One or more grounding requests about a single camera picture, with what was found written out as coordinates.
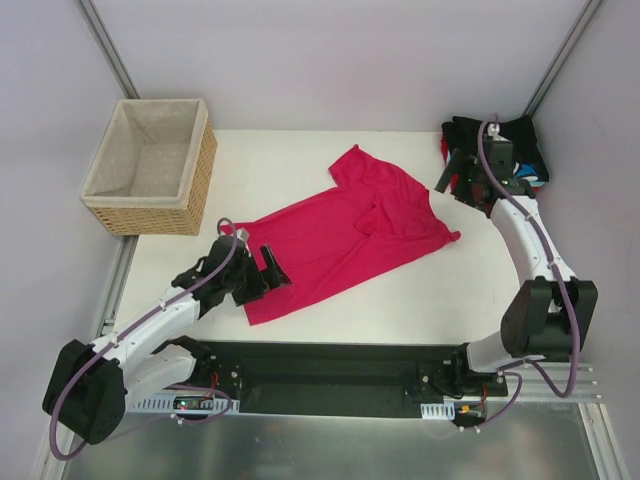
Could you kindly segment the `red t shirt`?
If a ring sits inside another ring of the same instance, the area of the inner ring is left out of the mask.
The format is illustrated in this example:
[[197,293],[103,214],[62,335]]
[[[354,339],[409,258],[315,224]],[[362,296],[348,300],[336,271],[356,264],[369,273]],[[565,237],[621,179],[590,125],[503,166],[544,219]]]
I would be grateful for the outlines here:
[[[484,152],[487,156],[487,163],[490,167],[490,170],[497,180],[506,182],[506,187],[516,187],[520,186],[523,183],[527,183],[534,191],[536,191],[539,187],[545,184],[535,184],[534,182],[529,182],[527,180],[517,179],[514,177],[513,171],[517,156],[514,152],[514,146],[511,141],[507,139],[505,139],[504,141],[492,141],[489,138],[485,138],[483,143]],[[450,152],[447,146],[444,144],[443,137],[441,140],[441,153],[444,160],[445,168],[445,165],[450,158]],[[481,165],[483,167],[483,165],[481,164],[481,160],[477,157],[477,155],[472,157],[473,165]]]

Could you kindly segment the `pink t shirt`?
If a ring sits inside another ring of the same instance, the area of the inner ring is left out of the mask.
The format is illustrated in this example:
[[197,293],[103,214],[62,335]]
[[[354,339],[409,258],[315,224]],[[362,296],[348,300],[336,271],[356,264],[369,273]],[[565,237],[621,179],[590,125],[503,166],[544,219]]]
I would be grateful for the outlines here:
[[276,320],[460,239],[437,218],[429,191],[400,167],[353,146],[329,168],[334,187],[237,223],[249,247],[271,248],[288,286],[245,307],[250,325]]

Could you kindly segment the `wicker basket with liner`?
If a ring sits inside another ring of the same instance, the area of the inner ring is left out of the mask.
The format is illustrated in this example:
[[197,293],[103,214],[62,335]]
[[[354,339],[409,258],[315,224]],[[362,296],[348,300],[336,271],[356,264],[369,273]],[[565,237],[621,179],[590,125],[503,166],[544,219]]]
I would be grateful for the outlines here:
[[196,236],[216,149],[204,100],[120,100],[81,200],[115,236]]

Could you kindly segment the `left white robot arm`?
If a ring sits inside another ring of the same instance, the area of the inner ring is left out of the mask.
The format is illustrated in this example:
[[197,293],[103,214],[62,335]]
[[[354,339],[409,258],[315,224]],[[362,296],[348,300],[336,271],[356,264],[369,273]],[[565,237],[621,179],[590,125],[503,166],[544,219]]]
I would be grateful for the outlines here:
[[182,382],[191,389],[204,387],[211,377],[210,354],[185,336],[186,329],[226,297],[244,306],[291,283],[268,246],[261,246],[260,253],[262,265],[238,235],[220,235],[150,310],[89,343],[67,343],[42,402],[50,417],[48,442],[54,456],[67,457],[57,445],[58,426],[83,444],[96,445],[138,401]]

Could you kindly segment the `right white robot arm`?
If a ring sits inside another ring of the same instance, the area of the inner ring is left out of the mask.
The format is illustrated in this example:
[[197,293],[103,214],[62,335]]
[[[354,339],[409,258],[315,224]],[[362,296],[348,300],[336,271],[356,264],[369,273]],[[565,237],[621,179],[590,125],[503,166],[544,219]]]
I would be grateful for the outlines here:
[[551,391],[569,397],[579,355],[598,300],[591,280],[581,280],[565,263],[544,227],[534,188],[514,175],[513,144],[485,137],[476,154],[455,148],[436,189],[483,212],[501,234],[519,289],[497,332],[461,345],[450,369],[461,394],[481,388],[486,375],[519,363],[540,372]]

